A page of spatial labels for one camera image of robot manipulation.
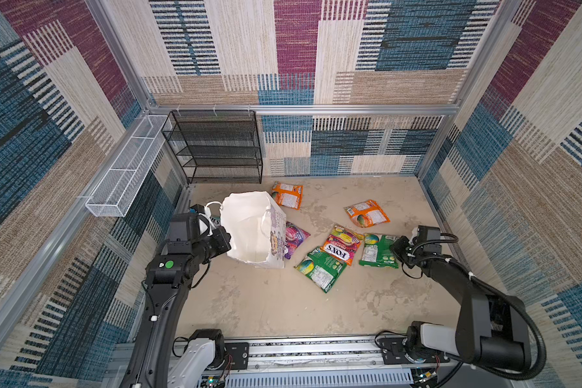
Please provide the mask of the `green snack bag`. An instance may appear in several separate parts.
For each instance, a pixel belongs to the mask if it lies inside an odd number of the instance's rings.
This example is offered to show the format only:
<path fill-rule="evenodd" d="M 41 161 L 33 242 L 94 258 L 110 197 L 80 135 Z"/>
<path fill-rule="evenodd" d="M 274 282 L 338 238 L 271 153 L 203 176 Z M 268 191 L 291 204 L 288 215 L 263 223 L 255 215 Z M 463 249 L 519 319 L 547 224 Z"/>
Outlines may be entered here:
<path fill-rule="evenodd" d="M 375 268 L 399 268 L 399 261 L 391 251 L 397 236 L 388 234 L 364 234 L 364 247 L 360 266 Z"/>
<path fill-rule="evenodd" d="M 317 285 L 321 291 L 327 294 L 336 284 L 340 275 L 346 270 L 347 265 L 332 255 L 326 253 L 321 247 L 316 247 L 299 262 L 295 269 L 302 273 Z"/>

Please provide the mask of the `white paper bag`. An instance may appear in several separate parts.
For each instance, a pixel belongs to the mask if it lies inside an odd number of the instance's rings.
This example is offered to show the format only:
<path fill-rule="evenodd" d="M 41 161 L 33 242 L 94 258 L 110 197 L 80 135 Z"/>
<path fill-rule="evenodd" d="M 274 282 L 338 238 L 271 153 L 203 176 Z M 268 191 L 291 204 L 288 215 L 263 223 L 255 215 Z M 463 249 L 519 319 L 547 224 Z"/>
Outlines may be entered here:
<path fill-rule="evenodd" d="M 231 236 L 231 250 L 226 255 L 257 268 L 285 267 L 286 214 L 267 192 L 232 193 L 222 202 L 205 205 L 220 212 L 220 226 Z"/>

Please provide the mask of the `red yellow Fox's bag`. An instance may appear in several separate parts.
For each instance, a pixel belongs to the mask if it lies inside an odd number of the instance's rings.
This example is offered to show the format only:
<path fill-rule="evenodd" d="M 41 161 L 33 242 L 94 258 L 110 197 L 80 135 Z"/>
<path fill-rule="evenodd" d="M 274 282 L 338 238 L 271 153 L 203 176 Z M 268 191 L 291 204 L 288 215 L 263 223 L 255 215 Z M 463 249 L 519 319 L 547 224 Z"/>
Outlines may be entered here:
<path fill-rule="evenodd" d="M 351 266 L 363 241 L 363 235 L 334 225 L 321 249 L 341 263 Z"/>

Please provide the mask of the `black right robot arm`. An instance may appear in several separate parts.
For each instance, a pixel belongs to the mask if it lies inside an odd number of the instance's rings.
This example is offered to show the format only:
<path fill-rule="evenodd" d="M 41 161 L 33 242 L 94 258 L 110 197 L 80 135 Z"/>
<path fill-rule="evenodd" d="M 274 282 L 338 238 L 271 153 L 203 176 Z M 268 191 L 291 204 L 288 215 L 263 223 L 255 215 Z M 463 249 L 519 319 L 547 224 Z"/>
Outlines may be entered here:
<path fill-rule="evenodd" d="M 460 305 L 455 328 L 413 322 L 404 341 L 407 356 L 418 362 L 434 352 L 442 353 L 514 381 L 538 376 L 546 365 L 546 344 L 525 304 L 482 281 L 451 255 L 442 254 L 442 245 L 456 242 L 454 234 L 421 227 L 414 239 L 403 236 L 390 246 L 404 267 L 419 268 Z"/>

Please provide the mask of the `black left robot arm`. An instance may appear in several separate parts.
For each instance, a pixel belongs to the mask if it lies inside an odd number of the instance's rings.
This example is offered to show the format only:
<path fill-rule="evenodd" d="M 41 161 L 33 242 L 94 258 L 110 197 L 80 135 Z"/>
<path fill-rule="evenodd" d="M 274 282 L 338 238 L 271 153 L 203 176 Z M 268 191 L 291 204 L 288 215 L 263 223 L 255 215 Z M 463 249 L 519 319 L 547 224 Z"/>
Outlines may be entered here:
<path fill-rule="evenodd" d="M 200 266 L 231 249 L 224 228 L 174 229 L 146 267 L 145 309 L 121 387 L 165 387 L 181 310 Z"/>

